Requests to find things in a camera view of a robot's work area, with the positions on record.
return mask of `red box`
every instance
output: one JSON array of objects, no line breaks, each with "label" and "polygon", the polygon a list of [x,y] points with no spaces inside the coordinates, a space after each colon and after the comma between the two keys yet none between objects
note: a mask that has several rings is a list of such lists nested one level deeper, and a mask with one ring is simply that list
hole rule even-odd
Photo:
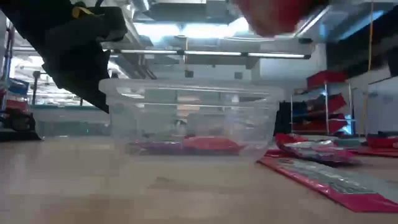
[{"label": "red box", "polygon": [[347,79],[344,72],[321,71],[307,78],[307,88],[314,88],[327,83],[343,83]]}]

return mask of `plastic storage bin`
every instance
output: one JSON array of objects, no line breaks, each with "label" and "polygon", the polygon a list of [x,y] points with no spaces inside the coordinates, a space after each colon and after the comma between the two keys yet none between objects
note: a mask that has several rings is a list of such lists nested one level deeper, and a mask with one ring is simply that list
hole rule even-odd
[{"label": "plastic storage bin", "polygon": [[30,109],[41,139],[111,135],[109,115],[94,106],[35,105]]},{"label": "plastic storage bin", "polygon": [[197,80],[103,80],[111,134],[130,154],[261,158],[280,88]]}]

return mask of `red bag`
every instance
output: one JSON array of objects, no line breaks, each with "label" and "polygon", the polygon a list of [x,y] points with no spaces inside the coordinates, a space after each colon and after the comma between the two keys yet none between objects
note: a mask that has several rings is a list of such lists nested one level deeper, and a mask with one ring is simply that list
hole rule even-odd
[{"label": "red bag", "polygon": [[293,32],[315,4],[325,0],[237,0],[254,31],[263,36]]}]

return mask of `wooden table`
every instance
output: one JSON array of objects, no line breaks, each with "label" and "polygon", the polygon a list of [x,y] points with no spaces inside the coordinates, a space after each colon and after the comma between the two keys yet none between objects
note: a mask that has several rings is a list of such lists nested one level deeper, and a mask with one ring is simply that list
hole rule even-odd
[{"label": "wooden table", "polygon": [[[347,168],[398,181],[398,160]],[[0,223],[397,223],[353,213],[258,164],[161,170],[135,189],[131,156],[106,139],[0,144]],[[179,175],[167,175],[171,170]]]}]

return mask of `wooden surface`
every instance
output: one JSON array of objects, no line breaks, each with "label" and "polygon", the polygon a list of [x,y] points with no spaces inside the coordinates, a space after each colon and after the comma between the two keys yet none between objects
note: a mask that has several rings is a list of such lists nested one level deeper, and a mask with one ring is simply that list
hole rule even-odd
[{"label": "wooden surface", "polygon": [[[398,159],[362,160],[363,167],[347,169],[398,181]],[[398,220],[393,214],[353,213],[260,165],[139,167],[104,139],[0,144],[0,171],[1,224]]]}]

